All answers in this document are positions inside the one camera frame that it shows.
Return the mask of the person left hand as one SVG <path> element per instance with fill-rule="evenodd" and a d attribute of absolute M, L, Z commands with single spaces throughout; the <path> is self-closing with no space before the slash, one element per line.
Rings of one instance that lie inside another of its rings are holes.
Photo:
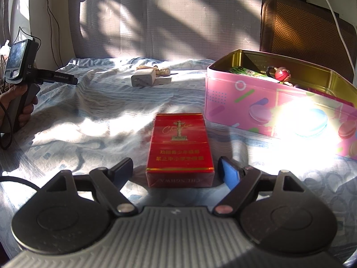
<path fill-rule="evenodd" d="M 17 99 L 18 97 L 21 97 L 23 94 L 25 94 L 26 90 L 27 90 L 26 85 L 14 85 L 8 91 L 1 94 L 1 103 L 4 106 L 4 108 L 7 109 L 10 102 L 13 101 L 14 99 Z M 38 98 L 37 96 L 35 96 L 29 104 L 24 106 L 17 120 L 21 128 L 28 123 L 28 121 L 31 118 L 31 114 L 34 111 L 35 105 L 37 104 L 38 104 Z"/>

